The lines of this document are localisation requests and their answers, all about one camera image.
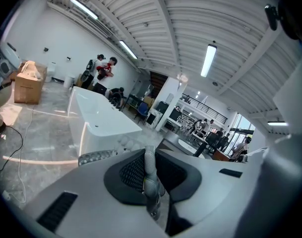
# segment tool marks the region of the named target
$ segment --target black bag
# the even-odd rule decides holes
[[[94,66],[95,66],[95,62],[93,60],[90,60],[87,64],[86,70],[83,72],[83,74],[80,77],[81,82],[85,82],[88,79],[90,75],[90,71],[94,69],[93,68]]]

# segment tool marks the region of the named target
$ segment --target light fixture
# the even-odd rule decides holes
[[[284,121],[268,121],[270,126],[288,126],[287,122]]]
[[[132,52],[132,50],[125,44],[124,41],[120,41],[121,45],[130,53],[130,55],[134,58],[137,59],[136,55]]]
[[[85,13],[87,13],[89,16],[93,17],[94,19],[98,19],[98,16],[87,6],[85,6],[83,3],[81,3],[79,0],[70,0],[74,5],[78,6],[80,9],[82,9]]]
[[[212,60],[214,59],[216,51],[217,51],[216,46],[213,46],[213,45],[210,45],[210,44],[208,45],[204,65],[202,67],[200,76],[202,76],[202,77],[207,76],[208,71],[209,71],[210,66],[211,66],[211,63],[212,63]]]

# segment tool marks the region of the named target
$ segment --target ceiling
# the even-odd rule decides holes
[[[288,128],[274,129],[267,121],[281,119],[272,98],[294,71],[302,49],[281,27],[269,29],[264,7],[277,5],[278,0],[80,1],[113,33],[105,41],[136,69],[171,77],[183,73],[190,86],[240,112],[263,133],[288,134]],[[49,4],[94,31],[70,0]],[[119,40],[138,60],[128,58]],[[208,44],[217,46],[217,53],[203,78],[200,72]]]

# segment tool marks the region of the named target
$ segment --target black mesh grille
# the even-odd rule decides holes
[[[164,188],[170,192],[186,179],[187,172],[158,153],[155,154],[155,157],[157,176]]]
[[[62,193],[45,213],[38,219],[38,223],[49,231],[54,232],[68,210],[76,200],[77,195],[69,192]]]
[[[144,177],[144,154],[120,170],[121,181],[139,192],[143,190]]]

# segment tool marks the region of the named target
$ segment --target black slot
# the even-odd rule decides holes
[[[38,223],[53,233],[71,208],[78,195],[63,192],[38,219]]]
[[[222,174],[232,176],[232,177],[237,177],[237,178],[240,178],[242,175],[242,172],[234,171],[234,170],[230,170],[230,169],[221,169],[219,172]]]

